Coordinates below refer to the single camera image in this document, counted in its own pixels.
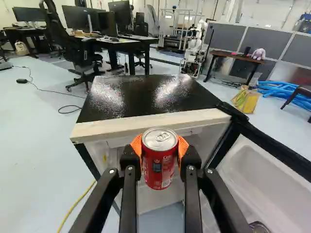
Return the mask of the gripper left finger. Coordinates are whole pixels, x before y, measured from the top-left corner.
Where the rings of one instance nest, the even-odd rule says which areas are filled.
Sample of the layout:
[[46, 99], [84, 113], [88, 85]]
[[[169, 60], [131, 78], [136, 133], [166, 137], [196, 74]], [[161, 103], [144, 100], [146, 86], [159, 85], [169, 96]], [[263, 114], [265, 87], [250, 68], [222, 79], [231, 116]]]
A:
[[142, 169], [141, 139], [142, 134], [139, 134], [125, 146], [120, 159], [121, 170], [105, 170], [74, 221], [71, 233], [100, 233], [120, 191], [122, 198], [119, 232], [138, 231], [137, 182], [141, 178]]

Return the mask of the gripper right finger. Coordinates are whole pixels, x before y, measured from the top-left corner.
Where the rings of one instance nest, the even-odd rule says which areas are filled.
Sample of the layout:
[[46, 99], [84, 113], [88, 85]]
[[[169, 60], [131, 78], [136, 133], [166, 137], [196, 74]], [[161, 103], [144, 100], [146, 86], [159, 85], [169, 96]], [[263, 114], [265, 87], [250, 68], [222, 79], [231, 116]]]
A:
[[251, 227], [223, 179], [215, 169], [201, 169], [201, 158], [194, 146], [178, 136], [177, 161], [185, 186], [184, 232], [202, 233], [199, 191], [202, 191], [222, 233], [249, 233]]

